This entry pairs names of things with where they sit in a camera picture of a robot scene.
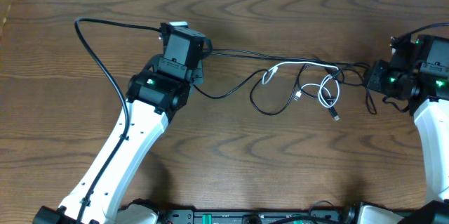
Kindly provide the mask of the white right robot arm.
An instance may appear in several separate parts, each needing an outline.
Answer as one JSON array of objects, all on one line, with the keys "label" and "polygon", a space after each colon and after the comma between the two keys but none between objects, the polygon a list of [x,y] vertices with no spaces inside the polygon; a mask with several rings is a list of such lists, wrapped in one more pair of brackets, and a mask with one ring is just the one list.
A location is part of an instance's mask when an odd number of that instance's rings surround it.
[{"label": "white right robot arm", "polygon": [[363,86],[381,93],[383,103],[406,101],[422,145],[426,178],[424,206],[403,217],[374,204],[362,204],[357,223],[448,222],[448,39],[421,34],[391,38],[392,59],[377,61]]}]

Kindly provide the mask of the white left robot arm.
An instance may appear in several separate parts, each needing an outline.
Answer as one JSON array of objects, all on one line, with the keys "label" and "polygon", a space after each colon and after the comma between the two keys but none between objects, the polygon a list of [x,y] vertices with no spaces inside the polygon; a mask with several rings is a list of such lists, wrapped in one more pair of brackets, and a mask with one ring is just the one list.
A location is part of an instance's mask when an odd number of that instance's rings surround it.
[{"label": "white left robot arm", "polygon": [[191,87],[201,83],[201,59],[154,56],[132,77],[116,125],[79,184],[58,208],[42,206],[34,223],[156,223],[159,213],[145,200],[119,206],[149,149],[186,105]]}]

